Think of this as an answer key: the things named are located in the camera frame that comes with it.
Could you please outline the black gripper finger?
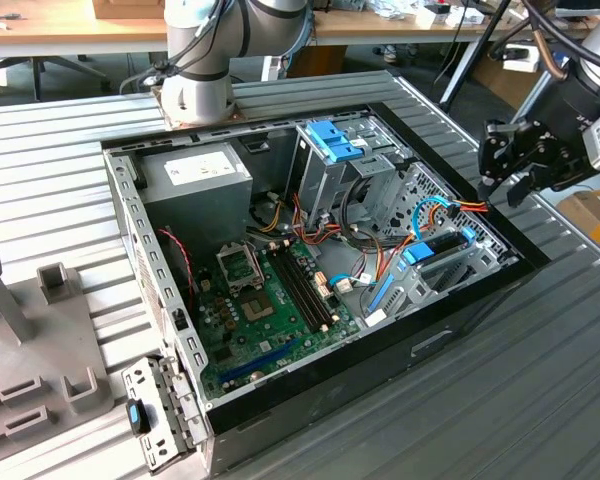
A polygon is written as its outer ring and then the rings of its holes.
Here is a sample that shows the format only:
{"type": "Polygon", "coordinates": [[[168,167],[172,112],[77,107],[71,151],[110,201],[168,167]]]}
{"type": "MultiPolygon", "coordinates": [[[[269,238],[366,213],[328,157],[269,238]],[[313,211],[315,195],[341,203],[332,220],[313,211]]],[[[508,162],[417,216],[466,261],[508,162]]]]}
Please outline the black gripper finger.
{"type": "Polygon", "coordinates": [[[532,167],[507,192],[510,207],[518,207],[524,199],[543,186],[543,173],[537,166],[532,167]]]}
{"type": "Polygon", "coordinates": [[[477,187],[479,198],[489,198],[512,174],[525,164],[524,151],[517,148],[517,136],[526,128],[526,120],[506,123],[489,120],[484,123],[478,150],[478,168],[481,180],[477,187]]]}

